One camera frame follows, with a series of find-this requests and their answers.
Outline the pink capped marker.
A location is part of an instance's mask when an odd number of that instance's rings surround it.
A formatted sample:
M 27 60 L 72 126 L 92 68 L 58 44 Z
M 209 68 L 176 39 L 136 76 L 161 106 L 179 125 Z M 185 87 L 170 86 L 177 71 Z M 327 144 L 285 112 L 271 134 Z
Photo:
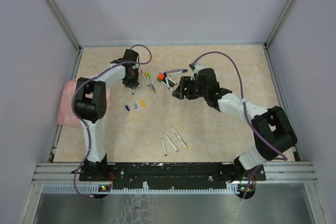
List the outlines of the pink capped marker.
M 145 71 L 144 71 L 143 69 L 141 69 L 140 72 L 141 72 L 141 75 L 143 76 L 143 78 L 144 78 L 144 80 L 145 80 L 145 82 L 146 82 L 146 85 L 147 85 L 148 87 L 150 87 L 150 85 L 149 85 L 149 83 L 148 83 L 148 81 L 147 81 L 147 79 L 146 79 L 146 77 L 145 77 Z

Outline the light green capped marker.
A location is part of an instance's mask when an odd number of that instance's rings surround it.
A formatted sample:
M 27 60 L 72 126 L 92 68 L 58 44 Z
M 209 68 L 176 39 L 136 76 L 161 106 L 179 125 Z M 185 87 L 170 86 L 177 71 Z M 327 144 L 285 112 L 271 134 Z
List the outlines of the light green capped marker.
M 150 75 L 149 72 L 148 72 L 148 76 L 149 76 L 149 78 L 150 78 L 150 80 L 151 80 L 151 82 L 152 82 L 152 84 L 153 84 L 153 86 L 154 86 L 154 83 L 153 83 L 153 81 L 152 81 L 152 78 L 151 78 L 151 75 Z

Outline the yellow marker cap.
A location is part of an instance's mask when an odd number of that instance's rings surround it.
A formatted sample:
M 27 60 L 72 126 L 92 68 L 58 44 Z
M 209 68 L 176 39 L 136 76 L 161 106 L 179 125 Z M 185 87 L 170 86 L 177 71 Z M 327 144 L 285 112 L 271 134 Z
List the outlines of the yellow marker cap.
M 143 100 L 141 100 L 141 104 L 142 104 L 143 108 L 146 108 L 145 102 Z

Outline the yellow capped white marker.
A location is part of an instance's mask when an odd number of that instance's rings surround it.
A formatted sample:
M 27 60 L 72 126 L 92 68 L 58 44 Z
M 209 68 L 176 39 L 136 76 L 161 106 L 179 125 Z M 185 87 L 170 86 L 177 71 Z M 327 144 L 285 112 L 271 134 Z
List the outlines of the yellow capped white marker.
M 176 135 L 176 137 L 180 140 L 180 142 L 182 143 L 182 145 L 188 149 L 187 144 L 184 142 L 184 140 L 182 139 L 182 137 L 178 134 L 178 132 L 176 131 L 175 128 L 171 127 L 172 131 L 174 132 L 174 134 Z

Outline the grey blue capped marker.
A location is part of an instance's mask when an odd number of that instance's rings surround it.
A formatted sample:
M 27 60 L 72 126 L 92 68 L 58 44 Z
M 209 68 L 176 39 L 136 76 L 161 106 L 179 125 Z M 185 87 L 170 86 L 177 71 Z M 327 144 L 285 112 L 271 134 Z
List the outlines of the grey blue capped marker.
M 179 152 L 179 149 L 176 147 L 176 145 L 173 143 L 173 141 L 169 138 L 169 136 L 166 133 L 163 133 L 167 141 L 170 143 L 170 145 L 173 147 L 175 152 Z

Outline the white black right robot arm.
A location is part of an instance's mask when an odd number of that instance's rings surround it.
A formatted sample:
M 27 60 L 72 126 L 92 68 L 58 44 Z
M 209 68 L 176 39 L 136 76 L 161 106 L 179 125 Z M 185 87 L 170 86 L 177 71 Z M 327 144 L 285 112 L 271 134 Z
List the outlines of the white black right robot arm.
M 297 143 L 296 134 L 283 108 L 255 105 L 220 87 L 212 68 L 194 70 L 192 76 L 181 77 L 172 96 L 179 100 L 203 98 L 209 107 L 237 117 L 253 131 L 254 145 L 235 158 L 232 170 L 225 173 L 229 182 L 248 179 L 253 169 L 266 161 L 287 161 L 285 151 Z

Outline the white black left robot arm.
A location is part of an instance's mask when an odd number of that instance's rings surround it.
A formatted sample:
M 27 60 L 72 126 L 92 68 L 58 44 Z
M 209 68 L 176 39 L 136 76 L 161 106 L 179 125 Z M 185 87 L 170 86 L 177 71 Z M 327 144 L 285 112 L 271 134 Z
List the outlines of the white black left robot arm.
M 103 180 L 109 167 L 103 144 L 102 119 L 107 111 L 107 90 L 121 82 L 126 88 L 139 85 L 139 54 L 126 49 L 122 58 L 92 78 L 79 78 L 71 101 L 71 109 L 82 125 L 87 153 L 80 171 L 84 176 Z

